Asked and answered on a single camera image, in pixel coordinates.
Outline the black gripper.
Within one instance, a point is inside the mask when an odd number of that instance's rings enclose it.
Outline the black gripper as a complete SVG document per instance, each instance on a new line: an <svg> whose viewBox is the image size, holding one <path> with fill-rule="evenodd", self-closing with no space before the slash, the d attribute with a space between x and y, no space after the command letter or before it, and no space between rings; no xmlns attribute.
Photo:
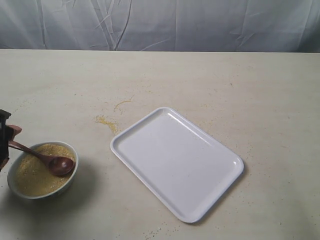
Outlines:
<svg viewBox="0 0 320 240"><path fill-rule="evenodd" d="M13 140L22 129L17 125L6 125L7 119L11 116L11 113L0 110L0 161L3 162L9 157L10 140Z"/></svg>

